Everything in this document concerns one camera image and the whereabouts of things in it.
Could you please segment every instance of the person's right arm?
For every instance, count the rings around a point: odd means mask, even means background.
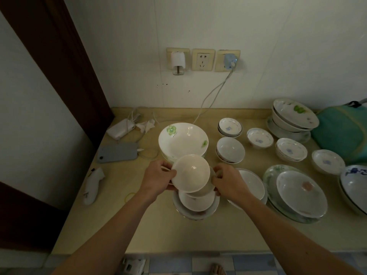
[[[238,170],[223,163],[214,167],[219,170],[221,178],[214,177],[213,184],[247,213],[286,274],[361,274],[280,219],[250,193]]]

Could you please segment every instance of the wall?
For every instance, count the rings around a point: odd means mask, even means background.
[[[0,13],[0,181],[68,210],[95,149]]]
[[[290,97],[323,108],[366,97],[367,0],[65,2],[112,107],[200,107],[227,75],[173,76],[167,47],[241,50],[214,107],[269,108]]]

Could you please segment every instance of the green patterned plate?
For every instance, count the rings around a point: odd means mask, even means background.
[[[298,170],[297,168],[288,165],[274,165],[268,168],[262,177],[262,181],[267,186],[269,202],[277,211],[279,211],[281,214],[283,214],[284,216],[288,217],[293,221],[303,224],[313,224],[318,222],[320,219],[304,217],[291,209],[286,209],[281,203],[277,202],[271,190],[274,189],[274,187],[272,188],[270,183],[272,178],[276,179],[278,175],[284,171],[298,171],[302,174],[305,174],[304,172]]]

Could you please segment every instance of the teal bag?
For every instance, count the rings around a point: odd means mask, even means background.
[[[339,154],[347,165],[367,162],[367,99],[326,108],[311,135],[320,148]]]

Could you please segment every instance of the outlet cover plate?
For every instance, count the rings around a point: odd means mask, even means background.
[[[203,68],[201,68],[198,64],[198,56],[199,54],[205,54],[209,56],[209,59],[206,60],[207,63]],[[213,69],[213,62],[214,62],[214,55],[215,50],[214,49],[192,49],[192,70],[200,70],[200,71],[212,71]]]
[[[167,68],[173,69],[171,64],[171,53],[172,52],[183,52],[185,54],[185,64],[186,67],[185,70],[189,69],[190,65],[190,49],[189,48],[173,48],[173,47],[167,47]]]
[[[241,55],[241,50],[218,50],[217,60],[215,62],[215,71],[217,72],[230,71],[224,67],[224,55],[229,53],[232,53],[236,56],[238,64],[238,60],[240,59]]]

